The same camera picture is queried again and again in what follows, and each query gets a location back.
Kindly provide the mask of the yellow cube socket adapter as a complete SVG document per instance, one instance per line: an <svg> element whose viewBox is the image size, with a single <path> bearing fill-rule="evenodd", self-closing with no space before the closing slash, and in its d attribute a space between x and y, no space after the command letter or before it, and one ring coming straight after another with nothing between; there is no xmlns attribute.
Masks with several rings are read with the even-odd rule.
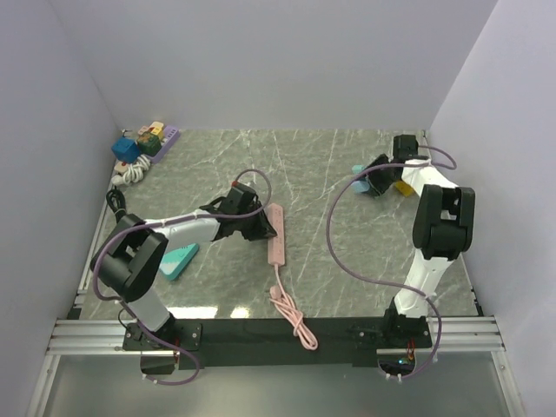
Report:
<svg viewBox="0 0 556 417"><path fill-rule="evenodd" d="M403 181L398 181L394 184L394 187L404 196L404 197L408 197L410 196L414 190L412 189L412 187L410 185L408 185L407 183L403 182Z"/></svg>

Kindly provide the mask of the teal blue plug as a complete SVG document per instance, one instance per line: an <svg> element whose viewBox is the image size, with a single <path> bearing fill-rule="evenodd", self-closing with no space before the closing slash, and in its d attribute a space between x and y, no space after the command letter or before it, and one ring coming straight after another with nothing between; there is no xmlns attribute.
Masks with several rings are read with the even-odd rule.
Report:
<svg viewBox="0 0 556 417"><path fill-rule="evenodd" d="M364 165L354 165L352 167L352 173L354 175L358 175L361 171L363 171L365 169Z"/></svg>

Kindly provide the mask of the pink power strip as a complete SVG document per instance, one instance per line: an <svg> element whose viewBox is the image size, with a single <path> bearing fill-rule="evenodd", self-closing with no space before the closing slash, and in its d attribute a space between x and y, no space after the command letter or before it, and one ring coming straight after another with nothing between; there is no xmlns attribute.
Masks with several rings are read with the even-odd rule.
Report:
<svg viewBox="0 0 556 417"><path fill-rule="evenodd" d="M275 272L276 284L269 290L270 301L281 316L292 326L293 336L308 351L315 351L319 342L314 333L307 327L304 314L295 304L294 299L286 291L281 281L280 268L286 264L284 210L277 203L267 207L267 217L276 236L268 239L268 264Z"/></svg>

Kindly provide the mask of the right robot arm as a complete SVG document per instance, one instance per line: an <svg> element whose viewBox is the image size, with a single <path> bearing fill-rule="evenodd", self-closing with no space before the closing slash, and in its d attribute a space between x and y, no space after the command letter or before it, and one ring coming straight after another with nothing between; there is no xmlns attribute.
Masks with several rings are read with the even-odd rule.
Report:
<svg viewBox="0 0 556 417"><path fill-rule="evenodd" d="M412 232L414 259L381 325L384 342L399 347L426 333L429 302L440 279L471 246L475 192L449 181L425 156L402 161L382 154L366 167L353 166L352 172L358 175L371 168L354 183L357 193L378 197L404 182L419 197Z"/></svg>

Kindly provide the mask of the teal power strip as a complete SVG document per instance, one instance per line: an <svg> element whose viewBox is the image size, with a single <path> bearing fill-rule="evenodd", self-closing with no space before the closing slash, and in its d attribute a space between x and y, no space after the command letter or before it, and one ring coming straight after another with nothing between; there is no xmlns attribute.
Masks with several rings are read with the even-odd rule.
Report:
<svg viewBox="0 0 556 417"><path fill-rule="evenodd" d="M159 271L169 281L175 281L191 263L199 251L197 243L166 253L159 265Z"/></svg>

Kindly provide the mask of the light blue plug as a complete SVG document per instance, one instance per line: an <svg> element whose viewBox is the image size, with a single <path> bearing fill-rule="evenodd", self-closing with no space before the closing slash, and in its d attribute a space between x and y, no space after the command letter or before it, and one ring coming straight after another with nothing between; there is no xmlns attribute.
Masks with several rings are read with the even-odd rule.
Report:
<svg viewBox="0 0 556 417"><path fill-rule="evenodd" d="M356 181L352 183L352 188L356 194L371 194L371 185L367 181Z"/></svg>

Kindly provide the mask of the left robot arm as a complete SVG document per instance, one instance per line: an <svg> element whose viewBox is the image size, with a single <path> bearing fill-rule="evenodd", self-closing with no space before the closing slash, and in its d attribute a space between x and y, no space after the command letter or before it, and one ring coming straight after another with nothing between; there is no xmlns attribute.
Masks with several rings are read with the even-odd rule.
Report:
<svg viewBox="0 0 556 417"><path fill-rule="evenodd" d="M143 339L152 348L162 349L172 342L175 328L175 317L153 289L162 258L176 249L217 242L235 232L250 242L277 236L256 191L239 182L232 184L227 195L182 217L123 216L93 257L90 269L143 324Z"/></svg>

